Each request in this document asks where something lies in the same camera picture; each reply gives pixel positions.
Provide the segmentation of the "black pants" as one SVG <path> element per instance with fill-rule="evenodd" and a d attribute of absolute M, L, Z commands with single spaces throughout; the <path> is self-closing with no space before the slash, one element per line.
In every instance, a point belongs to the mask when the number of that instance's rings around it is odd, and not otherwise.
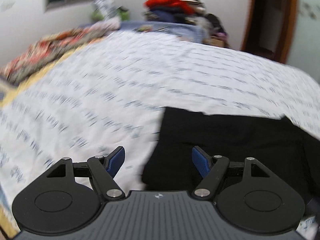
<path fill-rule="evenodd" d="M 202 179 L 191 159 L 195 146 L 233 162 L 258 159 L 302 196 L 308 213 L 319 214 L 319 140 L 288 117 L 205 115 L 167 107 L 143 168 L 146 189 L 195 189 Z"/>

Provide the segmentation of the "white script-print bedsheet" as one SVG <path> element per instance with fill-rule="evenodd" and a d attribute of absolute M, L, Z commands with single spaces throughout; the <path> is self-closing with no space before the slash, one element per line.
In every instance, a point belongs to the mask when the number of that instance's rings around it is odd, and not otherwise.
<path fill-rule="evenodd" d="M 319 84 L 300 69 L 164 33 L 117 31 L 63 56 L 1 107 L 1 230 L 10 239 L 319 239 L 319 214 L 284 233 L 250 233 L 187 190 L 147 190 L 143 168 L 167 107 L 205 115 L 283 116 L 319 140 Z M 86 162 L 118 146 L 123 199 L 74 232 L 22 231 L 15 197 L 63 157 Z"/>

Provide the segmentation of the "red floral blanket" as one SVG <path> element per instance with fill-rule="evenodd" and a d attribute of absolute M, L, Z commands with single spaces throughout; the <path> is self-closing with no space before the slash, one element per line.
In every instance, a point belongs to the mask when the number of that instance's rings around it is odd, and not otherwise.
<path fill-rule="evenodd" d="M 58 60 L 65 53 L 106 36 L 120 28 L 120 19 L 114 17 L 93 25 L 68 29 L 44 36 L 20 56 L 1 68 L 1 79 L 17 86 L 47 64 Z"/>

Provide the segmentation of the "frosted glass wardrobe door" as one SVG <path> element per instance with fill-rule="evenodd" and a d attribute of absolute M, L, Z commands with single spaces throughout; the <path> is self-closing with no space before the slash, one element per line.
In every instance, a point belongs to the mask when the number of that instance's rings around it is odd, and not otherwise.
<path fill-rule="evenodd" d="M 319 0 L 298 0 L 295 34 L 287 64 L 319 82 Z"/>

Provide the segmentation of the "cardboard box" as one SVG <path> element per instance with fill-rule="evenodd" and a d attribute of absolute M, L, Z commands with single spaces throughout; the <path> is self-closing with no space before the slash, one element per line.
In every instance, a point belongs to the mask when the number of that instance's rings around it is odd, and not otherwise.
<path fill-rule="evenodd" d="M 227 37 L 212 36 L 210 38 L 210 45 L 220 48 L 230 48 Z"/>

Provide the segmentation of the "blue patterned blanket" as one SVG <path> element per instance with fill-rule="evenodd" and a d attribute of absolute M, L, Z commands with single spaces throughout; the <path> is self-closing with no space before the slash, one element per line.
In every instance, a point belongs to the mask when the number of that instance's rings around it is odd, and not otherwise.
<path fill-rule="evenodd" d="M 148 27 L 153 32 L 165 32 L 178 37 L 187 38 L 194 43 L 202 43 L 207 38 L 204 30 L 196 25 L 168 23 L 157 21 L 123 21 L 120 30 L 138 30 L 141 27 Z"/>

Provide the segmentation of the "green bag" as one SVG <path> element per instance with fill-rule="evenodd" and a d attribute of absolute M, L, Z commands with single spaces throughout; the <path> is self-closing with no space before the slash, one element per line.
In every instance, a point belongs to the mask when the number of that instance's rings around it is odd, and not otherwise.
<path fill-rule="evenodd" d="M 119 7 L 117 9 L 117 13 L 121 19 L 121 21 L 129 21 L 130 20 L 130 11 L 125 7 Z"/>

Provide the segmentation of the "blue floral white pillow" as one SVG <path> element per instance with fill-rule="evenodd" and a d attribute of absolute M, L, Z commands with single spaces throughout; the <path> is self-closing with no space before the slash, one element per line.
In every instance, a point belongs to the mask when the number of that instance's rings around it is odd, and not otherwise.
<path fill-rule="evenodd" d="M 92 5 L 91 20 L 93 22 L 119 19 L 115 0 L 94 0 Z"/>

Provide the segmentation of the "pile of mixed clothes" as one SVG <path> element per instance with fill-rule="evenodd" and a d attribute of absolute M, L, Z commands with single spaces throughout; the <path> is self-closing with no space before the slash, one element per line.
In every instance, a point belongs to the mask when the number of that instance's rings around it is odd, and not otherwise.
<path fill-rule="evenodd" d="M 147 21 L 180 23 L 202 29 L 205 44 L 228 48 L 228 34 L 220 19 L 208 13 L 200 0 L 145 0 Z"/>

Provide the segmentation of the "red garment on pile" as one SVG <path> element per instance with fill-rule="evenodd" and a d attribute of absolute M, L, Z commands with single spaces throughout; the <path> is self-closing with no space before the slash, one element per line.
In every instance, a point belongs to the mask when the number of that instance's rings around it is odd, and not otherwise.
<path fill-rule="evenodd" d="M 182 13 L 186 15 L 195 14 L 195 10 L 182 0 L 147 0 L 144 5 L 149 9 L 168 8 L 169 12 Z"/>

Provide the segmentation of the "wooden door frame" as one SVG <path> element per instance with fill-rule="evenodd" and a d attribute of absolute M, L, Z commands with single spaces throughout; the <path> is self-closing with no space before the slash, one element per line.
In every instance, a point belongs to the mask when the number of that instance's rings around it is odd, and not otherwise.
<path fill-rule="evenodd" d="M 286 63 L 297 19 L 298 0 L 249 0 L 241 50 Z"/>

